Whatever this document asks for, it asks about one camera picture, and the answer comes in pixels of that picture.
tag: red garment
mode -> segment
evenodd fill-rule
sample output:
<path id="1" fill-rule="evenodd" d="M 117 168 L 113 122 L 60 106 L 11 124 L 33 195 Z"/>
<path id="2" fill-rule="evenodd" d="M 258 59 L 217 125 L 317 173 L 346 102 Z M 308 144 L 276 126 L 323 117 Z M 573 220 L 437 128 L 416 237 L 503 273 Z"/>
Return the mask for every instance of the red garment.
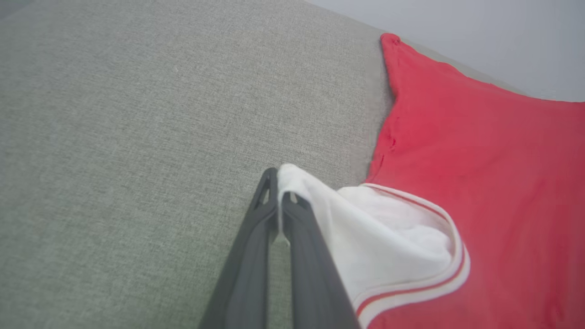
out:
<path id="1" fill-rule="evenodd" d="M 443 207 L 471 270 L 369 328 L 585 328 L 585 103 L 514 94 L 381 40 L 395 104 L 366 183 Z"/>

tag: red fabric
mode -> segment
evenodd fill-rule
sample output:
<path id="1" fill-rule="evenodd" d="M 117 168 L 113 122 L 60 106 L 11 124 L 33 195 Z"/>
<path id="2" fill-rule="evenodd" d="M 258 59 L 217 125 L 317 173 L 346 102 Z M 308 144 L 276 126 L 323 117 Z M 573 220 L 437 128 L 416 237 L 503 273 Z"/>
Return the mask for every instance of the red fabric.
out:
<path id="1" fill-rule="evenodd" d="M 514 94 L 381 40 L 395 105 L 366 183 L 443 207 L 471 272 L 369 328 L 585 328 L 585 103 Z"/>

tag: white wall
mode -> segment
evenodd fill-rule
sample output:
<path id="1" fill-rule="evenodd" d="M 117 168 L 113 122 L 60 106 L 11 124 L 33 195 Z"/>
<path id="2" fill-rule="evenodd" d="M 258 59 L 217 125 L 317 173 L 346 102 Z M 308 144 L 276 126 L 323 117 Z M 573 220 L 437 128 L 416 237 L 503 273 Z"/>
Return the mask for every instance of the white wall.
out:
<path id="1" fill-rule="evenodd" d="M 585 0 L 309 0 L 526 94 L 585 101 Z"/>

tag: white fabric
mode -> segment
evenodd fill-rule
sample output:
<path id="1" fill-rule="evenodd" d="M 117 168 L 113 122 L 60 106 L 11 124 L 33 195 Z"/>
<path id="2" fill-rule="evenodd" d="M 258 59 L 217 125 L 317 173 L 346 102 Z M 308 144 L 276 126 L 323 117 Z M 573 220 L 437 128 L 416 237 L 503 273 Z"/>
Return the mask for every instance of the white fabric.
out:
<path id="1" fill-rule="evenodd" d="M 279 201 L 289 191 L 311 203 L 364 327 L 386 309 L 442 296 L 467 278 L 469 257 L 437 205 L 372 184 L 335 191 L 284 164 L 278 171 Z"/>

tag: gray couch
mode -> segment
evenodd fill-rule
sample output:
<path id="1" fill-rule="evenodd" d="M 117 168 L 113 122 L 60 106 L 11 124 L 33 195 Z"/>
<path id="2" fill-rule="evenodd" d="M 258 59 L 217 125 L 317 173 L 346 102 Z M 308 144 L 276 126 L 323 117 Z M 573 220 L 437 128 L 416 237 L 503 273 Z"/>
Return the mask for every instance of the gray couch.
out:
<path id="1" fill-rule="evenodd" d="M 265 168 L 366 177 L 383 31 L 295 0 L 11 3 L 0 328 L 194 328 Z M 275 244 L 275 328 L 287 262 Z"/>

